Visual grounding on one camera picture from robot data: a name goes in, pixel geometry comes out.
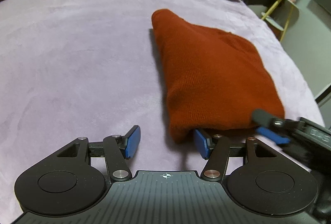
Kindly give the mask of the red knit sweater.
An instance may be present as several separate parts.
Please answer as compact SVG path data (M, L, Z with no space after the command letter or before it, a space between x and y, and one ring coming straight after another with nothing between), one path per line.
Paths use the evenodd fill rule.
M155 11L151 21L175 142L196 128L250 129L256 109L284 117L272 77L250 41L191 24L168 9Z

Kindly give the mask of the yellow-legged side table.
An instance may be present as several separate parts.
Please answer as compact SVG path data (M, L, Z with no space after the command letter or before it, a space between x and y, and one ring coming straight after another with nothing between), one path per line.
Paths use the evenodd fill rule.
M276 0L268 10L261 13L261 20L272 27L280 42L287 33L293 13L299 11L296 2L297 0Z

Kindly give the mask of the purple bed sheet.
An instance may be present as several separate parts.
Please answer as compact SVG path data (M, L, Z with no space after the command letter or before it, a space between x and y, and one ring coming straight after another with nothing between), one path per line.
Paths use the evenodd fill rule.
M101 141L141 127L136 170L204 167L168 132L151 16L184 20L252 42L288 118L323 118L307 82L272 31L240 1L4 0L1 2L1 223L21 214L13 186L26 169L79 136Z

